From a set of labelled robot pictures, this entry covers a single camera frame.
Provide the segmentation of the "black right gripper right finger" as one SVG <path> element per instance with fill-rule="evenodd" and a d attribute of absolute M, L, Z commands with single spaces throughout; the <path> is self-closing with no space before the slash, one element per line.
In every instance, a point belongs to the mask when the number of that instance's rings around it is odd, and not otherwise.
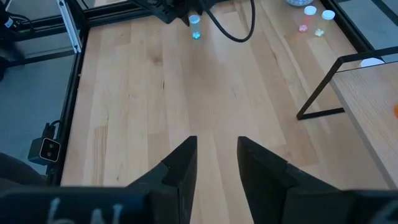
<path fill-rule="evenodd" d="M 237 158 L 255 224 L 320 223 L 319 194 L 338 191 L 244 136 L 238 137 Z"/>

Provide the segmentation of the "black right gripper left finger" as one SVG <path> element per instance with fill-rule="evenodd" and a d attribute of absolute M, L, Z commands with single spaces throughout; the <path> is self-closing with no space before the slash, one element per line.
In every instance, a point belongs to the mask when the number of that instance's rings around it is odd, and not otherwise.
<path fill-rule="evenodd" d="M 196 181 L 197 137 L 190 136 L 126 187 L 126 224 L 190 224 Z"/>

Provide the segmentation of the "blue medicine bottle white cap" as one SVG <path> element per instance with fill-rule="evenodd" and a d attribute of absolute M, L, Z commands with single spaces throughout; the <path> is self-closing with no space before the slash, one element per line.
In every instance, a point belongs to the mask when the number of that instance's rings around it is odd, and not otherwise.
<path fill-rule="evenodd" d="M 196 14 L 192 14 L 189 16 L 189 23 L 192 33 L 192 38 L 195 40 L 200 39 L 201 37 L 201 29 L 200 29 L 200 16 Z"/>

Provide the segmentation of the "pink medicine bottle white cap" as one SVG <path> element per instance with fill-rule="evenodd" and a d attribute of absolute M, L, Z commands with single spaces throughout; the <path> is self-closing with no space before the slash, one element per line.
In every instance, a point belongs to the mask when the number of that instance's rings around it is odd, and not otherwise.
<path fill-rule="evenodd" d="M 301 33 L 307 32 L 309 30 L 310 25 L 315 18 L 315 14 L 317 13 L 317 8 L 315 6 L 306 6 L 303 10 L 303 13 L 303 20 L 298 27 L 298 31 Z"/>

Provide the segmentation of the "yellow-green medicine bottle white cap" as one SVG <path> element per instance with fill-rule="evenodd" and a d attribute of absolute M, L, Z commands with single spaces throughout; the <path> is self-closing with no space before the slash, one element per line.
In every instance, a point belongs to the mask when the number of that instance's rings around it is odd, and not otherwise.
<path fill-rule="evenodd" d="M 332 11 L 332 10 L 324 10 L 322 12 L 322 18 L 318 21 L 318 24 L 316 25 L 314 35 L 316 37 L 324 36 L 328 25 L 334 19 L 334 17 L 335 17 L 335 12 L 334 11 Z"/>

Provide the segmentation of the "person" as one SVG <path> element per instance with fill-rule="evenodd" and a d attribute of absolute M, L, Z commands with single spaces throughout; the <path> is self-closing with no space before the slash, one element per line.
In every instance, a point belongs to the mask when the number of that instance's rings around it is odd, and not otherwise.
<path fill-rule="evenodd" d="M 26 163 L 0 152 L 0 192 L 23 185 L 46 186 L 47 179 Z"/>

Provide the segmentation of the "green plant in white pot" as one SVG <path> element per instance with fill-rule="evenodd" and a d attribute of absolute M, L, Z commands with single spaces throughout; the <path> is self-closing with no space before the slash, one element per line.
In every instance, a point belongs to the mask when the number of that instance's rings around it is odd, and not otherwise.
<path fill-rule="evenodd" d="M 314 0 L 286 0 L 288 4 L 294 7 L 305 7 L 311 5 Z"/>

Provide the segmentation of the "black aluminium frame rail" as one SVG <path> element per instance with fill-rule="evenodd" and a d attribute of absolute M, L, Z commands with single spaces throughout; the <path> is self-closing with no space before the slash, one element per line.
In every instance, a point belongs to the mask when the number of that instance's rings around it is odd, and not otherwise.
<path fill-rule="evenodd" d="M 77 6 L 76 9 L 72 9 L 72 16 L 78 21 L 78 24 L 90 27 L 123 22 L 152 15 L 153 13 L 150 10 L 127 1 L 92 7 L 90 9 L 82 9 L 80 6 Z"/>
<path fill-rule="evenodd" d="M 334 11 L 336 17 L 334 21 L 338 27 L 343 31 L 344 35 L 348 38 L 351 45 L 358 52 L 366 52 L 375 50 L 370 42 L 365 38 L 362 32 L 357 28 L 354 22 L 349 18 L 347 13 L 339 6 L 340 0 L 319 0 L 325 9 Z"/>
<path fill-rule="evenodd" d="M 62 180 L 63 168 L 67 154 L 68 141 L 70 137 L 70 130 L 72 126 L 78 86 L 80 82 L 81 70 L 83 66 L 89 31 L 89 29 L 84 29 L 81 30 L 79 34 L 82 43 L 82 49 L 81 52 L 77 53 L 73 59 L 63 110 L 60 117 L 60 124 L 58 126 L 57 140 L 61 145 L 60 154 L 58 157 L 58 162 L 55 165 L 47 168 L 47 172 L 49 173 L 47 178 L 47 184 L 50 186 L 59 186 Z"/>

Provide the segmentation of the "wooden shelf black frame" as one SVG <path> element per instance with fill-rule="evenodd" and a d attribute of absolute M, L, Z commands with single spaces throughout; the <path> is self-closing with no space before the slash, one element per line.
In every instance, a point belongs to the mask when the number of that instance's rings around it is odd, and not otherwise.
<path fill-rule="evenodd" d="M 340 56 L 298 111 L 298 120 L 347 113 L 388 187 L 398 189 L 398 61 L 351 70 L 349 62 L 398 54 L 397 47 Z M 323 89 L 331 85 L 342 106 L 308 113 Z"/>

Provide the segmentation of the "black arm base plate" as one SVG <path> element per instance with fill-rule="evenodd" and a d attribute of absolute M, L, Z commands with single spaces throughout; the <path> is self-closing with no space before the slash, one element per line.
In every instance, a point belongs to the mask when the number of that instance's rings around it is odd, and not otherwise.
<path fill-rule="evenodd" d="M 203 14 L 203 0 L 128 0 L 133 4 L 149 10 L 158 19 L 166 24 L 170 24 L 174 19 L 179 18 L 182 22 L 190 26 L 188 14 L 191 9 Z"/>

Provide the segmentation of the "silver aluminium bracket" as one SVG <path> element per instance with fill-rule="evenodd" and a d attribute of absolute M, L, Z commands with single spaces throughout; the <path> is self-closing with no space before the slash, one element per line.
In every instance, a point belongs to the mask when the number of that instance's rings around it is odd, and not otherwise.
<path fill-rule="evenodd" d="M 66 2 L 66 0 L 56 0 L 56 2 L 62 15 L 63 23 L 65 24 L 71 45 L 73 47 L 73 51 L 76 54 L 81 53 L 81 40 L 79 38 L 75 21 L 73 19 L 68 3 Z"/>

